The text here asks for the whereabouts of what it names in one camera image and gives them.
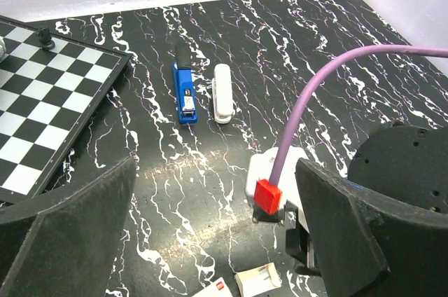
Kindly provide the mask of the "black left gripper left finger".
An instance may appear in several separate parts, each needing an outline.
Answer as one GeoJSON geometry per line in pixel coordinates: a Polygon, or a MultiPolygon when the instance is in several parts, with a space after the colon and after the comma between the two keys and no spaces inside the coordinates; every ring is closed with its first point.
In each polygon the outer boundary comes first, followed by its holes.
{"type": "Polygon", "coordinates": [[[1,209],[1,295],[104,296],[135,180],[127,157],[1,209]]]}

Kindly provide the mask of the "blue stapler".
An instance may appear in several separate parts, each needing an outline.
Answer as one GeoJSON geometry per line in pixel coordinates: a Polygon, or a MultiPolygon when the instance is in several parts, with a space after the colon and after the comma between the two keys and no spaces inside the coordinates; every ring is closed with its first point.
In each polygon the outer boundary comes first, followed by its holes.
{"type": "Polygon", "coordinates": [[[174,80],[178,122],[182,125],[195,124],[198,116],[195,105],[191,51],[187,43],[179,41],[175,45],[175,58],[171,71],[174,80]]]}

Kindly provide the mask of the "white stapler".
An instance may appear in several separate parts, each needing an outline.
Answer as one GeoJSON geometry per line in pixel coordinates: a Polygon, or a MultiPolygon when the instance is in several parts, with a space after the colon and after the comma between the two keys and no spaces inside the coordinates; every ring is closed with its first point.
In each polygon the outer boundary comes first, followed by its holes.
{"type": "Polygon", "coordinates": [[[213,115],[218,124],[227,124],[234,115],[232,76],[227,64],[217,64],[211,82],[213,115]]]}

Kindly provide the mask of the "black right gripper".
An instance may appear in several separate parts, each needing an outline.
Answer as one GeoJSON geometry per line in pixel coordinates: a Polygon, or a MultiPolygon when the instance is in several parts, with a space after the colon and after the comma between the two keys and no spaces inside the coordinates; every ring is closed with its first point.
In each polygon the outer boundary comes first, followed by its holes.
{"type": "Polygon", "coordinates": [[[286,253],[294,259],[294,271],[297,274],[321,274],[309,233],[298,222],[294,229],[286,231],[286,253]]]}

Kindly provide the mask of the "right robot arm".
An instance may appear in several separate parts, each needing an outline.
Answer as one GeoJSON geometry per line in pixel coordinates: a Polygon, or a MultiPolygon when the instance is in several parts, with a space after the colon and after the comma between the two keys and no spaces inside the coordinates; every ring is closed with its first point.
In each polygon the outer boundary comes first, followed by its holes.
{"type": "Polygon", "coordinates": [[[392,122],[370,133],[345,177],[301,158],[304,219],[286,234],[302,275],[447,277],[447,129],[392,122]]]}

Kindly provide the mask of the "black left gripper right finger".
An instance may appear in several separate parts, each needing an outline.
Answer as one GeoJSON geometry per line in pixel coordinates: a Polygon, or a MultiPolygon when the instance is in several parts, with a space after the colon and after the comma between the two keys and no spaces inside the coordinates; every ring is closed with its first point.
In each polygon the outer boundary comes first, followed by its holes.
{"type": "Polygon", "coordinates": [[[299,159],[297,188],[329,296],[446,296],[447,215],[299,159]]]}

